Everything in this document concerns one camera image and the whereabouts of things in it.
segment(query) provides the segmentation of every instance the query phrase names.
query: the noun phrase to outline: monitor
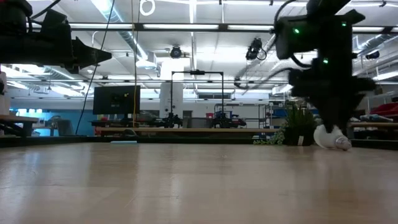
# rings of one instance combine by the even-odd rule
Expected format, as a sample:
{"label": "monitor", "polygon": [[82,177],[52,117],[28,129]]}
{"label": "monitor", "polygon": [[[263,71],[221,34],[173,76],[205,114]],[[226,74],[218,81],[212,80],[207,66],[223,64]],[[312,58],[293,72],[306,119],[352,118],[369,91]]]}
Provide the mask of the monitor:
{"label": "monitor", "polygon": [[136,114],[140,112],[141,86],[105,86],[94,89],[93,114]]}

